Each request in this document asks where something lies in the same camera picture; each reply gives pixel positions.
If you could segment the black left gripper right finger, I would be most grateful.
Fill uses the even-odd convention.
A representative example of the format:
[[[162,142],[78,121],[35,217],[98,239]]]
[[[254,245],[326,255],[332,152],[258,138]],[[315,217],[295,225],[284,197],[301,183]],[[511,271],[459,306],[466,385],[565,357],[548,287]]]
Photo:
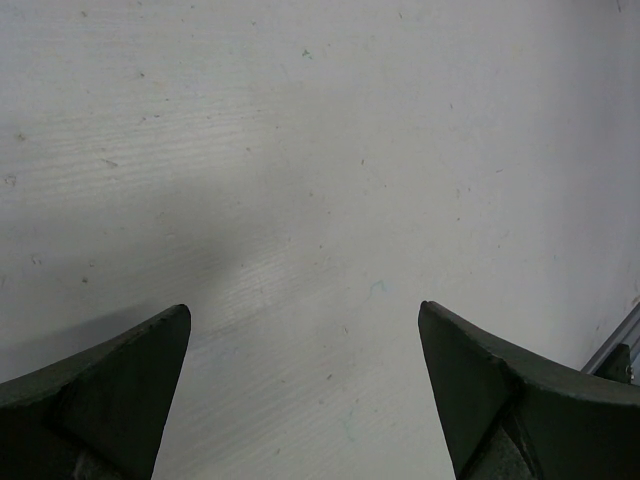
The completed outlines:
[[[558,364],[433,301],[418,326],[456,478],[638,478],[639,386]]]

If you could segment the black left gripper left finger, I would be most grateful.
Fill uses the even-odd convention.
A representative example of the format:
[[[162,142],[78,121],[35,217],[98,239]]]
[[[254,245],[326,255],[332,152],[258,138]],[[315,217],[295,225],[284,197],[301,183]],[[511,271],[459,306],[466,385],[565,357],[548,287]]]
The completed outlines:
[[[2,383],[2,478],[151,478],[190,332],[175,305]]]

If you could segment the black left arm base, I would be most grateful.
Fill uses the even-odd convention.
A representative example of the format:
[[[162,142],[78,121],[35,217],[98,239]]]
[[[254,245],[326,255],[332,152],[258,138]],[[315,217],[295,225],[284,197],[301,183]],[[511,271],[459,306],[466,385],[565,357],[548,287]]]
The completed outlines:
[[[630,347],[623,343],[618,344],[595,370],[594,375],[630,385],[634,378]]]

